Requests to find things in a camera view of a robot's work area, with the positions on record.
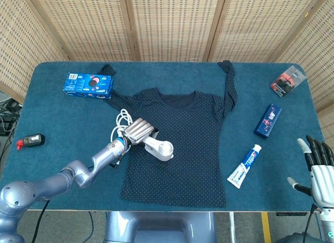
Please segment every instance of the dark blue t-shirt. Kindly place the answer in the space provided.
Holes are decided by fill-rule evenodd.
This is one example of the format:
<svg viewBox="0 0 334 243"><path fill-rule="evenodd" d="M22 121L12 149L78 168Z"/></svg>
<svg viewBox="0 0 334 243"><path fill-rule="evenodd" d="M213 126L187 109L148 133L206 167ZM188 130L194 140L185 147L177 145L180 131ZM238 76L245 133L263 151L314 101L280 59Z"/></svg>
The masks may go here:
<svg viewBox="0 0 334 243"><path fill-rule="evenodd" d="M134 96L113 91L106 100L126 109L133 120L143 118L159 129L158 140L174 146L174 157L160 161L143 146L133 146L122 187L122 198L131 201L191 207L224 207L225 196L219 168L222 122L236 102L234 68L218 63L227 73L225 97L194 91L164 95L157 88ZM100 74L110 74L104 67Z"/></svg>

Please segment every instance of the floor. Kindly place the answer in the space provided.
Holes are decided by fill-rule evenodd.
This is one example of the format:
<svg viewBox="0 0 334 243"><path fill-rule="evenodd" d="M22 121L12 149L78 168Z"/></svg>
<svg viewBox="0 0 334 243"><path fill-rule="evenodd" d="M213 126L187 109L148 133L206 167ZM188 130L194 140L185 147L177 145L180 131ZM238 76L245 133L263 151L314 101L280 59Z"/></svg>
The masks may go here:
<svg viewBox="0 0 334 243"><path fill-rule="evenodd" d="M6 139L6 137L0 136L0 152ZM4 154L0 164L0 175L2 174L8 152L9 150ZM87 242L103 242L106 225L105 212L92 212L91 214L94 227L93 234ZM27 211L21 219L18 233L24 237L26 242L31 242L39 215L40 211ZM229 214L215 213L215 218L218 243L231 242ZM234 218L236 242L265 242L261 213L235 213ZM303 232L307 222L307 216L276 216L275 213L269 213L268 218L271 242L276 242L278 239L294 232ZM35 242L84 242L91 231L92 223L88 212L46 211ZM308 233L313 237L320 238L316 216L312 217ZM139 243L140 237L142 238L142 234L139 233L136 243ZM163 242L175 243L176 241L160 240L159 243Z"/></svg>

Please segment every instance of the woven screen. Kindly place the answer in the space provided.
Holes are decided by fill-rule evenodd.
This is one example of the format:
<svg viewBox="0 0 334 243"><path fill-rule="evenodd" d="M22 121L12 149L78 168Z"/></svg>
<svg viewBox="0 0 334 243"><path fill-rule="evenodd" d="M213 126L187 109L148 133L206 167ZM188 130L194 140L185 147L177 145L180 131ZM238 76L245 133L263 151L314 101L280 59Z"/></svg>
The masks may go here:
<svg viewBox="0 0 334 243"><path fill-rule="evenodd" d="M0 87L23 102L33 69L66 60L24 0L0 0Z"/></svg>
<svg viewBox="0 0 334 243"><path fill-rule="evenodd" d="M265 62L311 0L231 0L211 61Z"/></svg>
<svg viewBox="0 0 334 243"><path fill-rule="evenodd" d="M305 69L317 110L334 103L334 0L325 1L278 58L286 61Z"/></svg>
<svg viewBox="0 0 334 243"><path fill-rule="evenodd" d="M119 0L37 1L72 60L131 60Z"/></svg>
<svg viewBox="0 0 334 243"><path fill-rule="evenodd" d="M319 121L321 125L321 130L326 143L334 149L334 105L327 107L324 114L319 113Z"/></svg>
<svg viewBox="0 0 334 243"><path fill-rule="evenodd" d="M142 61L202 61L218 0L131 0Z"/></svg>

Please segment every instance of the blue box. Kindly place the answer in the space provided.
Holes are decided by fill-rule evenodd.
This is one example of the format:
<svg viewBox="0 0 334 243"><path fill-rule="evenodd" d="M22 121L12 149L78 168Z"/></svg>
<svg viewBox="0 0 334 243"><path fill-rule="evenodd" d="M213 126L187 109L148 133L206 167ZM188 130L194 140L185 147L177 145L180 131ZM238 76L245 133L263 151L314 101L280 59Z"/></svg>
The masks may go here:
<svg viewBox="0 0 334 243"><path fill-rule="evenodd" d="M263 114L260 122L257 124L254 133L260 137L268 138L281 112L282 108L274 104L268 106L265 114Z"/></svg>
<svg viewBox="0 0 334 243"><path fill-rule="evenodd" d="M68 73L64 93L70 96L111 98L113 79L107 75Z"/></svg>

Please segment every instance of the toothpaste tube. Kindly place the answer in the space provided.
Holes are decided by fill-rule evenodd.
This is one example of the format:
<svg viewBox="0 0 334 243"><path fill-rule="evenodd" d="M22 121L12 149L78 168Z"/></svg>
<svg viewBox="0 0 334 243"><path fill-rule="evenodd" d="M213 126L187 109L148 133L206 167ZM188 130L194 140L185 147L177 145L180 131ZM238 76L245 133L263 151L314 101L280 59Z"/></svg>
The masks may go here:
<svg viewBox="0 0 334 243"><path fill-rule="evenodd" d="M240 188L242 181L244 181L249 169L253 165L255 158L257 157L257 155L259 155L261 149L261 146L254 145L254 147L250 150L245 159L228 177L228 181L231 182L238 189Z"/></svg>

